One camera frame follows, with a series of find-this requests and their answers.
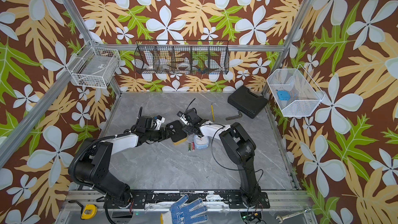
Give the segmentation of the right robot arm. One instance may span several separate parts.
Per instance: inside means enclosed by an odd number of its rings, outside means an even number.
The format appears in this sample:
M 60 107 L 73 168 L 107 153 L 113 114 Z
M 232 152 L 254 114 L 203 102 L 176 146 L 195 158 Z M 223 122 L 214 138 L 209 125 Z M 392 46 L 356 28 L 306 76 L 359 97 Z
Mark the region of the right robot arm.
M 227 156 L 237 166 L 233 171 L 239 172 L 242 201 L 246 206 L 254 207 L 261 193 L 254 168 L 256 144 L 242 125 L 238 122 L 214 123 L 199 117 L 194 108 L 185 112 L 179 111 L 177 116 L 183 123 L 182 130 L 188 135 L 206 138 L 210 146 L 214 140 L 221 141 Z

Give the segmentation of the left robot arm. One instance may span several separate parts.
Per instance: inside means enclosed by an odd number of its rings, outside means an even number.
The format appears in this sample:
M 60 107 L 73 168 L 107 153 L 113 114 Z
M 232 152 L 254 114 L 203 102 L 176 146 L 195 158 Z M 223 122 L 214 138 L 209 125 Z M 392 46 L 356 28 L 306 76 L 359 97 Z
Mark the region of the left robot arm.
M 139 116 L 136 124 L 122 134 L 85 141 L 69 165 L 68 173 L 72 180 L 102 193 L 106 200 L 113 201 L 116 206 L 128 206 L 131 202 L 130 187 L 109 171 L 111 156 L 143 143 L 171 138 L 175 132 L 162 127 L 158 120 L 159 117 Z

